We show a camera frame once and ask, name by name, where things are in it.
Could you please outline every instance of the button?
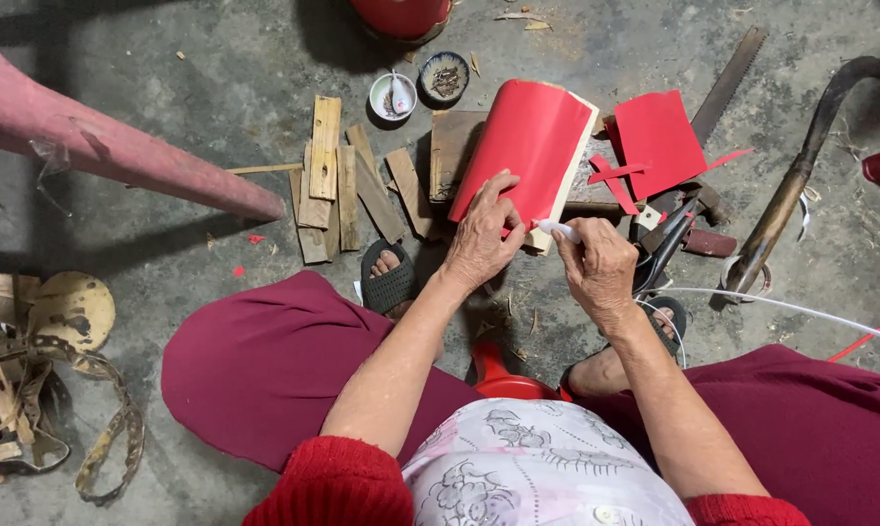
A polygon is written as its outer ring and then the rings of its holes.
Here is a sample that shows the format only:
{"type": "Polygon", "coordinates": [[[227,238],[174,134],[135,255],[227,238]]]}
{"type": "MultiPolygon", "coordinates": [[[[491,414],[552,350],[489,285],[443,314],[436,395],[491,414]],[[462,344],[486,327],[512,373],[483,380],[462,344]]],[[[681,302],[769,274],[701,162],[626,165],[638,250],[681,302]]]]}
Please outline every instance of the button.
{"type": "Polygon", "coordinates": [[[615,514],[612,513],[612,508],[610,507],[596,507],[593,510],[593,517],[603,524],[611,524],[614,522],[615,514]]]}

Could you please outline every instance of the red cuff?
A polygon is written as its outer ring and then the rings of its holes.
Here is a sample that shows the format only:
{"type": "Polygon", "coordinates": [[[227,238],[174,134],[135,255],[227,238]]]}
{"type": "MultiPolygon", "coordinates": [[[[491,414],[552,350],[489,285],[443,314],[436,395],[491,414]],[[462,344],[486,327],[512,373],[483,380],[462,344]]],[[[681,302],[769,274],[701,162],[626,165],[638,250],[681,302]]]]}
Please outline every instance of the red cuff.
{"type": "Polygon", "coordinates": [[[687,504],[697,526],[810,526],[791,503],[752,495],[703,495],[687,504]]]}
{"type": "Polygon", "coordinates": [[[413,522],[414,500],[397,460],[361,440],[319,436],[294,449],[277,486],[242,524],[410,526],[413,522]]]}

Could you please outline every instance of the white floral shirt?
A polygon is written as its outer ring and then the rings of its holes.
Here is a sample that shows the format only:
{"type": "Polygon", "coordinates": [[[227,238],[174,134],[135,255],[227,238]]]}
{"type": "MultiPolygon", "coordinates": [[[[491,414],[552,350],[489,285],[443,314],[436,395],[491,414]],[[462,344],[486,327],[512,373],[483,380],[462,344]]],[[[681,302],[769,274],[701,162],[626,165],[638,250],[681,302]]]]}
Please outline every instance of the white floral shirt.
{"type": "Polygon", "coordinates": [[[624,438],[564,401],[474,401],[427,438],[402,474],[418,526],[692,524],[624,438]]]}

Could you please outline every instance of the white glue tube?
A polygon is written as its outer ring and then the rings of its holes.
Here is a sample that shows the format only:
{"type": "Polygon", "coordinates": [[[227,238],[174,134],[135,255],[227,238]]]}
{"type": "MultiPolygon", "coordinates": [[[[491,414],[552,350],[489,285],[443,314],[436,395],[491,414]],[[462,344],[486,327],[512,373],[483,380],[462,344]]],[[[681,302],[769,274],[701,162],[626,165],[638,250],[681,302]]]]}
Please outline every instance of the white glue tube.
{"type": "Polygon", "coordinates": [[[579,237],[579,232],[577,232],[573,226],[564,225],[563,223],[558,223],[556,221],[551,221],[550,219],[541,219],[540,221],[532,221],[532,223],[537,223],[537,227],[541,229],[547,235],[551,234],[551,230],[557,229],[560,230],[563,234],[563,237],[570,240],[571,242],[578,244],[581,239],[579,237]]]}

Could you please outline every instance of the saw blade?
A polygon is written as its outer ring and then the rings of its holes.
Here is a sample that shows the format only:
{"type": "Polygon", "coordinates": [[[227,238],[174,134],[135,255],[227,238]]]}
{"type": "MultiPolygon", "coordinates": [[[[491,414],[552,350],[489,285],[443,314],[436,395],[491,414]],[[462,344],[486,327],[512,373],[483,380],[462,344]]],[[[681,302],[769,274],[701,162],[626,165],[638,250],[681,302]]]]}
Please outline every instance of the saw blade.
{"type": "Polygon", "coordinates": [[[700,142],[700,148],[707,146],[709,136],[716,129],[717,123],[720,122],[720,116],[729,106],[733,94],[736,93],[739,83],[745,74],[749,71],[751,63],[755,60],[755,55],[761,49],[762,43],[768,37],[768,29],[752,26],[749,32],[745,34],[736,48],[736,52],[729,59],[729,64],[720,74],[720,78],[716,79],[713,89],[709,90],[707,99],[703,101],[700,110],[693,116],[691,126],[693,134],[700,142]]]}

